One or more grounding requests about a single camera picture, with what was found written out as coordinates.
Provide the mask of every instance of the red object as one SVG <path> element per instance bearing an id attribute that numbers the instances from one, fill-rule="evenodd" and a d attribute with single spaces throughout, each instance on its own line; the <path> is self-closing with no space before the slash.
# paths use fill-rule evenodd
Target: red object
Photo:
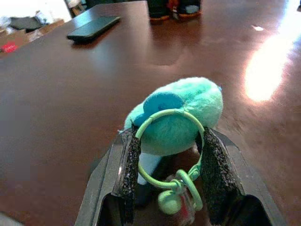
<path id="1" fill-rule="evenodd" d="M 13 41 L 8 42 L 1 47 L 2 51 L 5 53 L 12 53 L 17 48 L 18 48 L 18 46 Z"/>

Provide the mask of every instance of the plush toy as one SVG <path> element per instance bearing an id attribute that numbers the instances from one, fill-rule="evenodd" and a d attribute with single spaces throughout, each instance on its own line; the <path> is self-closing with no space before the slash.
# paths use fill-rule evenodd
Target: plush toy
<path id="1" fill-rule="evenodd" d="M 212 128 L 222 113 L 221 88 L 206 78 L 187 78 L 155 90 L 127 116 L 124 129 L 141 126 L 152 114 L 165 109 L 183 109 L 204 127 Z M 143 153 L 166 156 L 193 146 L 197 127 L 180 115 L 155 120 L 141 139 Z"/>

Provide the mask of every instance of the black phone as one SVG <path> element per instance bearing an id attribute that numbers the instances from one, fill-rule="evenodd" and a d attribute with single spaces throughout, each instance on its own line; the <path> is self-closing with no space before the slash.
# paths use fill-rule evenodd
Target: black phone
<path id="1" fill-rule="evenodd" d="M 119 20 L 119 16 L 102 16 L 75 29 L 67 35 L 67 39 L 79 42 L 91 41 L 118 23 Z"/>

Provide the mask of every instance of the wooden table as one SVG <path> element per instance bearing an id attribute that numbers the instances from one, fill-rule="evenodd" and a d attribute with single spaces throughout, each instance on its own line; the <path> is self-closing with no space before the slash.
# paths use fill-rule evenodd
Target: wooden table
<path id="1" fill-rule="evenodd" d="M 0 62 L 0 211 L 26 225 L 75 222 L 90 162 L 154 89 L 208 77 L 217 129 L 241 149 L 289 225 L 301 222 L 301 13 L 297 1 L 204 1 L 203 15 L 151 26 L 144 1 L 98 5 Z M 89 45 L 66 35 L 122 21 Z"/>

